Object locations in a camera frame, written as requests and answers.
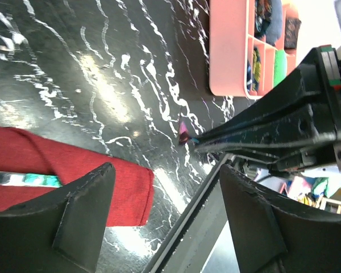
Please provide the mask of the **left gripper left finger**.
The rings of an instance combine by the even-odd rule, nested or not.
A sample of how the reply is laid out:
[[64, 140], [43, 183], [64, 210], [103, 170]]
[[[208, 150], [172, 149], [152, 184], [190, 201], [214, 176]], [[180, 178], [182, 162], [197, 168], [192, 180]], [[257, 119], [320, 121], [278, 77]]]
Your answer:
[[0, 272], [95, 272], [109, 201], [76, 180], [0, 212]]

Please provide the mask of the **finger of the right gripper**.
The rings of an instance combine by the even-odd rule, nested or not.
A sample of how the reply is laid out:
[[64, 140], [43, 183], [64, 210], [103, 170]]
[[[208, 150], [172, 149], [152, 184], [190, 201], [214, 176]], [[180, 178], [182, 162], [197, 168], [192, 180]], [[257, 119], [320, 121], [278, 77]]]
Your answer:
[[198, 152], [234, 148], [301, 148], [336, 140], [335, 125], [327, 106], [307, 104], [276, 121], [199, 139], [194, 148]]
[[337, 123], [337, 105], [332, 95], [341, 87], [339, 60], [335, 48], [317, 47], [275, 88], [230, 121], [201, 136], [199, 142], [209, 142], [255, 126], [281, 121], [304, 110], [310, 116], [306, 123]]

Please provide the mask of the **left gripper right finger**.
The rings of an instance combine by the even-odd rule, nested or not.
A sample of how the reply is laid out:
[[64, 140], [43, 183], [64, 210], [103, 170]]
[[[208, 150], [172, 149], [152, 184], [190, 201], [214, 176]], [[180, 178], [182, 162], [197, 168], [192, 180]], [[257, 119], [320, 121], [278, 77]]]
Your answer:
[[294, 201], [230, 166], [219, 181], [240, 272], [341, 272], [341, 215]]

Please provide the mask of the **dark red cloth napkin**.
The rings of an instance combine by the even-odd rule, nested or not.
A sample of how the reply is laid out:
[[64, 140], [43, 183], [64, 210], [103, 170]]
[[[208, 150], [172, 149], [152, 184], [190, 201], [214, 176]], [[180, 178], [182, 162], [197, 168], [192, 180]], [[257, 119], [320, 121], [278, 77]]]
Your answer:
[[151, 169], [23, 129], [0, 127], [0, 171], [55, 175], [65, 189], [76, 180], [101, 181], [109, 201], [108, 227], [143, 226], [151, 212]]

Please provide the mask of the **silver spoon patterned handle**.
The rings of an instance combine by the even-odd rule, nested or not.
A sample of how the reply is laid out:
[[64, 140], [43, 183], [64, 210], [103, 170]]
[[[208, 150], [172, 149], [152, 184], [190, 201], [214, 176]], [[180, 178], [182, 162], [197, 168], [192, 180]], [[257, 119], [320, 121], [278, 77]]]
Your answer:
[[53, 175], [36, 173], [13, 173], [0, 171], [0, 185], [19, 187], [52, 187], [62, 186], [59, 178]]

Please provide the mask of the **green rolled sock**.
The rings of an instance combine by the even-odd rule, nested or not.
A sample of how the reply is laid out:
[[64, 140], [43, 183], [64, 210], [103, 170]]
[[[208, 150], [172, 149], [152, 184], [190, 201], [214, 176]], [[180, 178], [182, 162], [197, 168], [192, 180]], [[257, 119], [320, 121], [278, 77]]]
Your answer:
[[273, 86], [277, 86], [287, 74], [287, 55], [284, 50], [278, 50], [275, 53], [275, 63], [273, 72]]

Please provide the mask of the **brown patterned rolled sock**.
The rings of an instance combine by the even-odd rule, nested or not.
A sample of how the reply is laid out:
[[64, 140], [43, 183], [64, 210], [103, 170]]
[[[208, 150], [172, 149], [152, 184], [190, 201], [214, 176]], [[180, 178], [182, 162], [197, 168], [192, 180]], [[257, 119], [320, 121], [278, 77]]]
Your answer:
[[285, 21], [285, 49], [296, 49], [298, 42], [298, 33], [300, 30], [301, 21], [298, 18], [288, 17]]

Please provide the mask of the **grey-blue rolled sock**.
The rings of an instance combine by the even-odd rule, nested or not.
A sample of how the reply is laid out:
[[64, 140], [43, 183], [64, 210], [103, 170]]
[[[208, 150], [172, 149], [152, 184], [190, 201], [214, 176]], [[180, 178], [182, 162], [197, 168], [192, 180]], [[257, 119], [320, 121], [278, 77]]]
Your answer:
[[266, 42], [275, 46], [282, 35], [283, 12], [281, 0], [271, 0], [272, 14], [271, 23], [266, 32]]

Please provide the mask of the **yellow blue rolled sock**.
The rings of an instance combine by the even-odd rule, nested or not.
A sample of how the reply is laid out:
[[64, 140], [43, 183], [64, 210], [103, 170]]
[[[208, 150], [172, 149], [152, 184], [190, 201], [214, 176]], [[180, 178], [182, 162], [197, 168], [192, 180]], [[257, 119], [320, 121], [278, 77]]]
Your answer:
[[252, 89], [258, 92], [261, 78], [261, 57], [257, 47], [253, 48], [252, 55]]

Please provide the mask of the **blue dotted rolled sock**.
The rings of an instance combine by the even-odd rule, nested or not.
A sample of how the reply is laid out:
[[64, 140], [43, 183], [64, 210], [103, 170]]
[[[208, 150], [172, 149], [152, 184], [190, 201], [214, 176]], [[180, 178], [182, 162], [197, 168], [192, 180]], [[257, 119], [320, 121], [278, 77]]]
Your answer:
[[247, 69], [246, 69], [246, 87], [247, 87], [247, 92], [250, 92], [252, 89], [252, 68], [248, 60], [247, 60]]

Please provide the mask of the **pink divided organizer tray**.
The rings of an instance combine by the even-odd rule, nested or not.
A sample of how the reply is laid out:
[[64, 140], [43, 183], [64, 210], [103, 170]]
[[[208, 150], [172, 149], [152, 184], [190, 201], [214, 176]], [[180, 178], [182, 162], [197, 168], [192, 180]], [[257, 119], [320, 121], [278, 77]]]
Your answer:
[[[298, 18], [298, 10], [292, 1], [281, 1], [283, 12], [282, 35], [272, 46], [254, 36], [255, 1], [210, 2], [210, 76], [209, 84], [215, 96], [245, 97], [256, 100], [267, 94], [273, 86], [275, 53], [284, 50], [287, 55], [287, 74], [296, 67], [296, 49], [285, 49], [285, 21]], [[261, 57], [259, 91], [247, 92], [247, 60], [252, 67], [253, 48]]]

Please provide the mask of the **dark patterned rolled sock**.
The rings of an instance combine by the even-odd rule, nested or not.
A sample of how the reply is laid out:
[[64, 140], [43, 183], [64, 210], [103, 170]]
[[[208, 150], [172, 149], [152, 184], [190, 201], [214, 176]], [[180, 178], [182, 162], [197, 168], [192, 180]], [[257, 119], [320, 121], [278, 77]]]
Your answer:
[[255, 30], [254, 36], [262, 38], [272, 20], [272, 1], [256, 0], [255, 1]]

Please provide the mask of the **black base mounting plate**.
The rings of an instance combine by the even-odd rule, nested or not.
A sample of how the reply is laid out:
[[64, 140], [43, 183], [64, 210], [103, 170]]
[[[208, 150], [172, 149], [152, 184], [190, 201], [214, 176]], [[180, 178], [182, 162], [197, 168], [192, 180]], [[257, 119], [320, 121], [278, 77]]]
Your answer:
[[171, 228], [144, 272], [201, 272], [227, 217], [219, 170], [235, 156], [223, 154]]

